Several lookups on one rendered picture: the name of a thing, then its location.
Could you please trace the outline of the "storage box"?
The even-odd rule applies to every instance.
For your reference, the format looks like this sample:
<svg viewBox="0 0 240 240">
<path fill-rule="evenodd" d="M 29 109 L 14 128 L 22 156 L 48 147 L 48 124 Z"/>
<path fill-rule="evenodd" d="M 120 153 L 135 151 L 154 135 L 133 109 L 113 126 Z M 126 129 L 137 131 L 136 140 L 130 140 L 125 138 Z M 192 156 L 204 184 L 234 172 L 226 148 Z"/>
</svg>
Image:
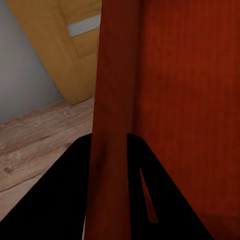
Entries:
<svg viewBox="0 0 240 240">
<path fill-rule="evenodd" d="M 213 240 L 240 240 L 240 0 L 102 0 L 84 240 L 132 240 L 128 133 Z"/>
</svg>

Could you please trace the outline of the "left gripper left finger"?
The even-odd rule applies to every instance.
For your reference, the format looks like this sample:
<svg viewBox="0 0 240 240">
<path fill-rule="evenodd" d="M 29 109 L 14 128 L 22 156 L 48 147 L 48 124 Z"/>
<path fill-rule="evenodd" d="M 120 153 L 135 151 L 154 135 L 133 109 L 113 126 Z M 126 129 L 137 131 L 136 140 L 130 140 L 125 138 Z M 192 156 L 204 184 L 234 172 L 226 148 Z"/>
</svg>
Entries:
<svg viewBox="0 0 240 240">
<path fill-rule="evenodd" d="M 92 133 L 76 139 L 0 222 L 0 240 L 82 240 Z"/>
</svg>

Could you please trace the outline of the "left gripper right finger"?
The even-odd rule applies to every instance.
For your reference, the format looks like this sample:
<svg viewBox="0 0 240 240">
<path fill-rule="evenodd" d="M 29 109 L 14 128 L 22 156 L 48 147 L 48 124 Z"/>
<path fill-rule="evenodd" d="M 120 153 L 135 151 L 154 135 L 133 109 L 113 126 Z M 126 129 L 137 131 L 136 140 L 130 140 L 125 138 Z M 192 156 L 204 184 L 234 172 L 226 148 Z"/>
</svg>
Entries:
<svg viewBox="0 0 240 240">
<path fill-rule="evenodd" d="M 147 142 L 127 134 L 131 240 L 214 240 Z M 158 223 L 148 218 L 140 168 Z"/>
</svg>

